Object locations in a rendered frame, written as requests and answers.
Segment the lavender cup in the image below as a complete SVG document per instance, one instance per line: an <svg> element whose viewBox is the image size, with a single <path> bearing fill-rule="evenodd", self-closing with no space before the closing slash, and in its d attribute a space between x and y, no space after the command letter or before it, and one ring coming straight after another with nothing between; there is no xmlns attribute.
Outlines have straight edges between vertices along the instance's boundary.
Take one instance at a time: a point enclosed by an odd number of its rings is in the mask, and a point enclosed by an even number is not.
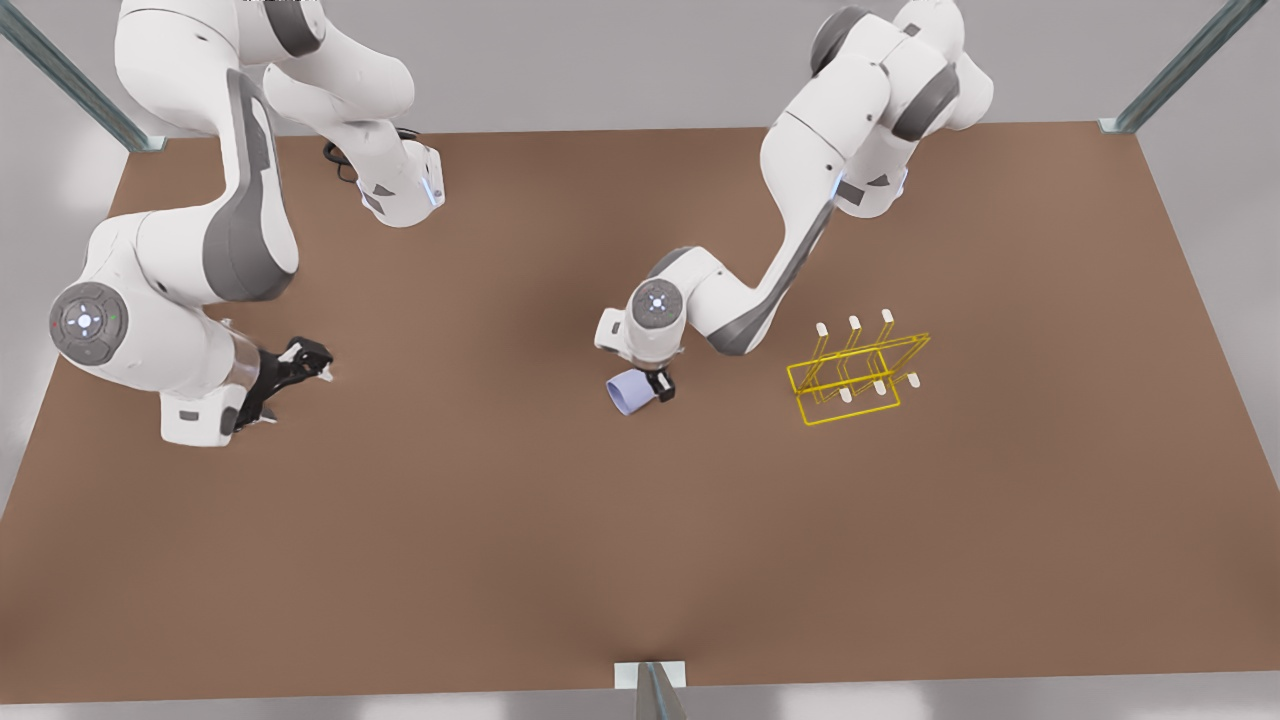
<svg viewBox="0 0 1280 720"><path fill-rule="evenodd" d="M635 368L608 379L605 391L616 409L628 416L657 397L646 373Z"/></svg>

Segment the silver frame post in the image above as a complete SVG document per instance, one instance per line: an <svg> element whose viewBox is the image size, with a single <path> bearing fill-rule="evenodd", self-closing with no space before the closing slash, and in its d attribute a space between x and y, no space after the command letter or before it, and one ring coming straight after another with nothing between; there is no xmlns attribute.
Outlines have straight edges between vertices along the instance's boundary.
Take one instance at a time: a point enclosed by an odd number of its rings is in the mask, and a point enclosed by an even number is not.
<svg viewBox="0 0 1280 720"><path fill-rule="evenodd" d="M12 0L0 0L0 35L129 152L160 152L166 137L146 135Z"/></svg>
<svg viewBox="0 0 1280 720"><path fill-rule="evenodd" d="M614 688L635 691L634 720L689 720L677 689L687 685L685 661L617 662Z"/></svg>
<svg viewBox="0 0 1280 720"><path fill-rule="evenodd" d="M1165 68L1114 118L1100 118L1105 135L1135 135L1270 0L1226 0Z"/></svg>

